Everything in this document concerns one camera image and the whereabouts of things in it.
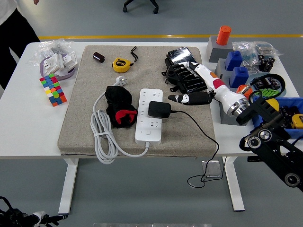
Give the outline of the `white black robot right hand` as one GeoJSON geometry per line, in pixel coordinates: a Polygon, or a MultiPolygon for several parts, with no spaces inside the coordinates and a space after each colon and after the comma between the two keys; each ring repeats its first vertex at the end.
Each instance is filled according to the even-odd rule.
{"type": "Polygon", "coordinates": [[[243,94],[231,91],[224,82],[206,66],[194,62],[183,62],[187,69],[191,69],[200,76],[207,85],[206,92],[192,92],[183,95],[170,95],[168,99],[183,105],[206,105],[213,99],[222,103],[224,112],[231,116],[238,116],[248,106],[248,100],[243,94]]]}

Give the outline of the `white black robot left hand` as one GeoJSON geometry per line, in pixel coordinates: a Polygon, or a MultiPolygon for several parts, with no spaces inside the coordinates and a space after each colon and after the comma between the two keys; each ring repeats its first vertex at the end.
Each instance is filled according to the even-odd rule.
{"type": "Polygon", "coordinates": [[[33,213],[34,217],[34,224],[32,224],[32,227],[52,227],[53,225],[58,226],[59,221],[67,219],[68,214],[58,214],[55,216],[49,216],[44,211],[38,211],[33,213]]]}

